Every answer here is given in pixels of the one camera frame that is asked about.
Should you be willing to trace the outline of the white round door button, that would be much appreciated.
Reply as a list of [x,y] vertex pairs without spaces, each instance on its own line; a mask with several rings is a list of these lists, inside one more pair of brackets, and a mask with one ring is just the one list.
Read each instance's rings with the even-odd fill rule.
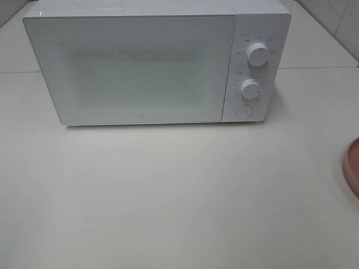
[[236,116],[242,119],[250,118],[253,113],[253,108],[250,105],[241,105],[236,109]]

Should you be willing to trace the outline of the pink round plate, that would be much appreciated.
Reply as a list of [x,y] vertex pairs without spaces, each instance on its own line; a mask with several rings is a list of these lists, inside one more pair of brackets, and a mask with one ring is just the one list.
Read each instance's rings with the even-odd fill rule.
[[344,156],[344,176],[351,191],[358,197],[358,138],[348,146]]

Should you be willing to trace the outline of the white lower microwave knob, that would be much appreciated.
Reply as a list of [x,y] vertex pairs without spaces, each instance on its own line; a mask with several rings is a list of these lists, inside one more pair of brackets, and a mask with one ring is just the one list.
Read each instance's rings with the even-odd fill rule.
[[244,99],[252,100],[259,97],[261,85],[257,80],[248,79],[241,83],[239,90]]

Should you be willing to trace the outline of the white microwave knob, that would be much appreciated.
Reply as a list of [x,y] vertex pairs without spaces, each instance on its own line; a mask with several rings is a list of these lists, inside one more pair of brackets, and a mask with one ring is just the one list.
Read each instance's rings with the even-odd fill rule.
[[257,80],[248,79],[241,83],[239,90],[244,99],[252,100],[259,97],[261,85]]
[[257,41],[246,49],[246,58],[248,63],[254,67],[264,65],[269,59],[270,50],[266,43]]

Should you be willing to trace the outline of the white upper microwave knob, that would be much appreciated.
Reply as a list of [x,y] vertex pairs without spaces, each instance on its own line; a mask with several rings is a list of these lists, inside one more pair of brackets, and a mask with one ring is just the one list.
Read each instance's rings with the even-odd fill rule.
[[246,58],[248,63],[254,67],[264,65],[269,59],[270,50],[266,43],[257,41],[246,49]]

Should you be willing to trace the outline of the white microwave oven body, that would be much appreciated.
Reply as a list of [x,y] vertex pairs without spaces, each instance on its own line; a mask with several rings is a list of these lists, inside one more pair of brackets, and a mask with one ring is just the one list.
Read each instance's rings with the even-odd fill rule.
[[[279,1],[38,1],[24,19],[228,15],[234,16],[234,27],[222,118],[198,123],[259,122],[266,115],[292,18]],[[246,49],[257,41],[266,43],[270,50],[268,61],[260,67],[251,66],[246,58]],[[256,99],[241,95],[240,85],[248,79],[261,85]],[[236,116],[241,105],[253,108],[250,118]]]

